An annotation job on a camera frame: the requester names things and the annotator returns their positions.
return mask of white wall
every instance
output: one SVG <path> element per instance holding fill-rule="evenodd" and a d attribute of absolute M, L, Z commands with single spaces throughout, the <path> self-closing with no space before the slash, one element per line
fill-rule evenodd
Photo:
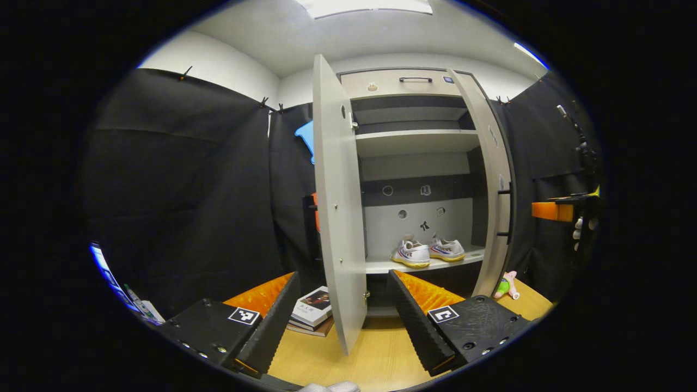
<path fill-rule="evenodd" d="M 378 54 L 333 61 L 329 65 L 335 72 L 401 66 L 461 70 L 472 73 L 490 99 L 496 99 L 496 96 L 500 96 L 501 99 L 505 99 L 506 96 L 513 98 L 535 83 L 535 80 L 500 66 L 444 54 Z M 302 70 L 281 79 L 278 102 L 282 103 L 284 107 L 312 102 L 312 69 Z"/>
<path fill-rule="evenodd" d="M 138 68 L 184 73 L 278 107 L 279 77 L 252 57 L 210 36 L 184 31 L 152 53 Z"/>

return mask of plush toy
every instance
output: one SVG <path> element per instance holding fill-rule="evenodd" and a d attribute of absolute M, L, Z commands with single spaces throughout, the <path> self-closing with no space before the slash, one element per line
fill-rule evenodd
<path fill-rule="evenodd" d="M 493 295 L 493 297 L 501 298 L 503 294 L 508 292 L 508 294 L 511 294 L 513 299 L 520 298 L 521 294 L 516 291 L 516 287 L 513 285 L 513 280 L 516 278 L 516 275 L 516 271 L 504 273 L 503 278 L 501 278 L 501 284 L 498 286 L 498 290 L 496 290 L 496 293 Z"/>

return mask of cabinet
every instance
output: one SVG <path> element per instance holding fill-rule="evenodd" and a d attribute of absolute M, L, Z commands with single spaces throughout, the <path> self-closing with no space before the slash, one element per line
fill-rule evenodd
<path fill-rule="evenodd" d="M 337 75 L 318 54 L 313 83 L 321 247 L 344 352 L 369 304 L 381 303 L 368 299 L 367 281 L 390 269 L 451 282 L 463 274 L 460 294 L 492 295 L 505 267 L 513 184 L 505 140 L 474 77 L 409 68 Z M 405 234 L 428 244 L 435 232 L 458 239 L 466 257 L 418 270 L 390 260 Z"/>

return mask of black curtain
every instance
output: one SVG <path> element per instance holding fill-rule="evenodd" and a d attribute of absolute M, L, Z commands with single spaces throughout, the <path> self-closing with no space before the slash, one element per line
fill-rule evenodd
<path fill-rule="evenodd" d="M 88 228 L 164 318 L 283 274 L 267 127 L 251 98 L 162 70 L 134 70 L 102 106 L 80 184 Z"/>
<path fill-rule="evenodd" d="M 324 265 L 312 259 L 308 249 L 302 209 L 302 198 L 316 190 L 312 154 L 295 136 L 296 130 L 311 120 L 311 103 L 283 109 L 271 114 L 269 133 L 271 206 L 279 253 L 287 271 L 300 272 L 303 293 L 326 283 Z"/>
<path fill-rule="evenodd" d="M 601 153 L 593 124 L 571 89 L 547 73 L 510 103 L 492 101 L 511 148 L 516 176 L 516 225 L 507 269 L 550 301 L 569 287 L 580 266 L 573 225 L 532 217 L 532 203 L 587 189 L 576 147 L 579 136 L 563 119 L 562 105 L 581 126 L 588 145 Z"/>

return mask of sneaker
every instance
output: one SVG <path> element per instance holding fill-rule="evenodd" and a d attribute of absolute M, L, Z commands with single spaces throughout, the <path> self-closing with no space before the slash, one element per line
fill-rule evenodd
<path fill-rule="evenodd" d="M 422 268 L 431 264 L 429 247 L 414 240 L 414 236 L 405 236 L 390 257 L 393 262 L 402 263 L 412 268 Z"/>
<path fill-rule="evenodd" d="M 429 246 L 429 256 L 446 262 L 457 262 L 465 258 L 465 250 L 459 241 L 446 241 L 438 238 L 434 233 L 431 246 Z"/>

